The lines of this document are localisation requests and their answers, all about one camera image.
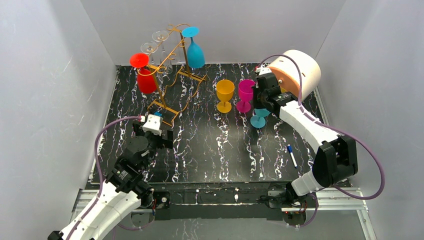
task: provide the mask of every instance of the wine glass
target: wine glass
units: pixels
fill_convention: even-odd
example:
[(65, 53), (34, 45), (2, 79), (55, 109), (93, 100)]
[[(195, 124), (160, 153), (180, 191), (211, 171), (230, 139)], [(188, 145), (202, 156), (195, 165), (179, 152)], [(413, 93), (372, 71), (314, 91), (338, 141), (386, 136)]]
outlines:
[(252, 79), (241, 80), (238, 84), (238, 96), (241, 101), (239, 101), (235, 107), (240, 113), (247, 113), (251, 110), (249, 101), (253, 99), (253, 85), (255, 85), (255, 81)]
[(229, 100), (233, 97), (235, 88), (234, 83), (227, 79), (220, 80), (216, 84), (216, 95), (220, 100), (218, 105), (216, 105), (216, 109), (221, 113), (226, 114), (231, 111), (232, 107)]
[(156, 90), (155, 79), (151, 72), (145, 68), (149, 63), (149, 57), (145, 53), (136, 53), (129, 59), (129, 64), (138, 69), (137, 85), (143, 94), (151, 94)]
[[(153, 54), (158, 49), (158, 45), (156, 44), (156, 42), (152, 42), (152, 41), (146, 42), (143, 45), (141, 45), (140, 49), (143, 53), (150, 54), (149, 57), (150, 57), (151, 64), (153, 66), (157, 66), (155, 64), (155, 60), (153, 59)], [(159, 82), (162, 83), (163, 82), (162, 74), (159, 74), (159, 72), (156, 72), (156, 76), (157, 76), (157, 79), (159, 79)]]
[(250, 118), (250, 124), (252, 124), (252, 126), (257, 129), (263, 128), (267, 123), (265, 117), (268, 116), (271, 112), (268, 111), (266, 108), (255, 108), (254, 113), (255, 115)]
[(182, 36), (191, 39), (191, 44), (187, 49), (188, 66), (193, 69), (198, 69), (205, 65), (205, 55), (202, 48), (195, 43), (193, 37), (199, 33), (199, 29), (195, 26), (187, 27), (182, 31)]
[(153, 33), (153, 35), (151, 36), (153, 38), (153, 40), (155, 40), (158, 43), (161, 43), (162, 46), (162, 51), (160, 53), (160, 62), (162, 63), (164, 60), (165, 62), (163, 63), (163, 66), (165, 67), (164, 72), (168, 75), (170, 73), (172, 73), (172, 63), (171, 60), (167, 59), (168, 54), (165, 52), (165, 46), (164, 46), (164, 41), (168, 39), (169, 34), (168, 31), (166, 30), (161, 30), (161, 31), (157, 31), (155, 33)]

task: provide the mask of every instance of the marker pen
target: marker pen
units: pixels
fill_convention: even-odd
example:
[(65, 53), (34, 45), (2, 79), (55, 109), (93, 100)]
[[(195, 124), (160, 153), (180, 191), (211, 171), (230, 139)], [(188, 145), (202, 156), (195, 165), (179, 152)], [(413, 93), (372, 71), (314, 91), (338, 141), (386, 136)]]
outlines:
[(292, 146), (287, 145), (288, 152), (290, 153), (291, 160), (293, 161), (294, 168), (297, 169), (298, 165), (296, 164), (295, 156), (293, 155)]

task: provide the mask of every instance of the yellow cup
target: yellow cup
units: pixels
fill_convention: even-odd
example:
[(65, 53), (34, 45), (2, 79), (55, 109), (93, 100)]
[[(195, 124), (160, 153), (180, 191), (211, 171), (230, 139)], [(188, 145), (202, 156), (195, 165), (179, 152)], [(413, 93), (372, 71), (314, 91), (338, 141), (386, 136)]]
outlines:
[(235, 89), (236, 89), (236, 86), (234, 86), (234, 83), (227, 79), (220, 80), (216, 84), (216, 95), (218, 96), (218, 99), (220, 100), (218, 105), (216, 105), (216, 109), (218, 109), (218, 111), (220, 111), (223, 114), (226, 114), (229, 111), (231, 111), (232, 107), (229, 101), (233, 97)]

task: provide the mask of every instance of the white cylinder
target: white cylinder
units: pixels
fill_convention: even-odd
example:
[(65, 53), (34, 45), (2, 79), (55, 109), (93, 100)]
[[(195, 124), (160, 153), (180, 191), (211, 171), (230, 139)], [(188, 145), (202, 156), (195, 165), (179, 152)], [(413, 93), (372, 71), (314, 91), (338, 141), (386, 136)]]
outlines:
[[(299, 50), (288, 50), (284, 55), (292, 58), (299, 66), (302, 73), (302, 101), (317, 87), (321, 79), (321, 69), (318, 63), (308, 54)], [(267, 66), (275, 74), (279, 84), (284, 90), (299, 97), (299, 73), (292, 61), (280, 56)]]

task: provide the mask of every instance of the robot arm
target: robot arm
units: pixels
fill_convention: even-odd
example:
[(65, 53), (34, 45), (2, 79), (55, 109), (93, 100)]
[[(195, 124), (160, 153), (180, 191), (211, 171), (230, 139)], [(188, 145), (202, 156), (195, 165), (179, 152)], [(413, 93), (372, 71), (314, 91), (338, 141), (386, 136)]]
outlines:
[(141, 199), (133, 191), (129, 193), (116, 192), (116, 187), (111, 182), (103, 184), (103, 191), (100, 197), (96, 196), (90, 201), (86, 208), (62, 231), (54, 231), (47, 238), (48, 240), (65, 240), (74, 227), (76, 221), (80, 220), (94, 201), (96, 204), (89, 213), (81, 220), (76, 230), (71, 235), (71, 240), (82, 239), (103, 239), (126, 215), (141, 206)]
[(306, 194), (328, 188), (358, 172), (356, 143), (348, 136), (324, 128), (311, 121), (302, 112), (297, 98), (290, 92), (281, 92), (276, 76), (267, 67), (259, 69), (253, 87), (253, 107), (266, 108), (291, 125), (311, 145), (316, 153), (312, 170), (286, 186), (283, 200), (294, 203)]
[[(53, 231), (47, 240), (102, 240), (130, 212), (152, 204), (154, 189), (143, 180), (143, 170), (158, 148), (173, 147), (172, 131), (163, 139), (161, 122), (161, 117), (149, 115), (144, 125), (133, 123), (135, 137), (106, 176), (101, 195), (96, 194), (75, 220), (61, 231)], [(80, 223), (72, 232), (77, 221)]]

